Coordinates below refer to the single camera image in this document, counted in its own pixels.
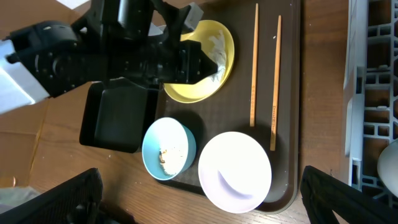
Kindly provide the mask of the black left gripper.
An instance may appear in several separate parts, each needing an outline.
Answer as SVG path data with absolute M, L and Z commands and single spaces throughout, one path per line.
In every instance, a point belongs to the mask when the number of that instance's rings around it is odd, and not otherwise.
M 196 84 L 218 71 L 217 63 L 201 50 L 201 43 L 185 40 L 179 47 L 178 84 Z

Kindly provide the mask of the white napkin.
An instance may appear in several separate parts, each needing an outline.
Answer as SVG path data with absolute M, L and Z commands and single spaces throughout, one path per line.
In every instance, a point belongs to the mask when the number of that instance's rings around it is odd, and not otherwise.
M 208 53 L 208 56 L 218 66 L 217 72 L 210 75 L 210 78 L 213 83 L 220 83 L 226 71 L 227 62 L 225 37 L 223 31 L 219 30 L 217 36 L 210 36 L 208 40 L 210 40 L 214 44 L 213 48 Z

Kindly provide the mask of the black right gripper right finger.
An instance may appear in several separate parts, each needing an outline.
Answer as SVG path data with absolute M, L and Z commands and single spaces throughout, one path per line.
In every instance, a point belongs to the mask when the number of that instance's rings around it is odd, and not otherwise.
M 310 223 L 397 223 L 397 211 L 351 188 L 338 179 L 306 166 L 300 184 Z

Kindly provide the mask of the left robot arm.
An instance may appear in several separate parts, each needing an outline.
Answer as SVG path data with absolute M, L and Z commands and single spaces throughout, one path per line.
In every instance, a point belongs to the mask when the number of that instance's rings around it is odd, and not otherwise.
M 14 31 L 1 41 L 1 112 L 92 81 L 195 84 L 218 69 L 201 43 L 180 38 L 202 15 L 196 4 L 93 1 L 72 24 L 45 21 Z

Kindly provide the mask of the white cup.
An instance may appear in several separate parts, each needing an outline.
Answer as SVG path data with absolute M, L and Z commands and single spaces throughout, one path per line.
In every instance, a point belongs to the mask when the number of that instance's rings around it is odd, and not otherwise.
M 398 197 L 398 151 L 397 141 L 390 143 L 380 154 L 377 173 L 384 186 Z

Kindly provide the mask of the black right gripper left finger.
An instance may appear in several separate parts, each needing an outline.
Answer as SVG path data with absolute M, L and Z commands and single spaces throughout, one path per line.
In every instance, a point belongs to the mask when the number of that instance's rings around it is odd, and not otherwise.
M 95 223 L 103 183 L 90 168 L 53 189 L 1 214 L 1 223 Z

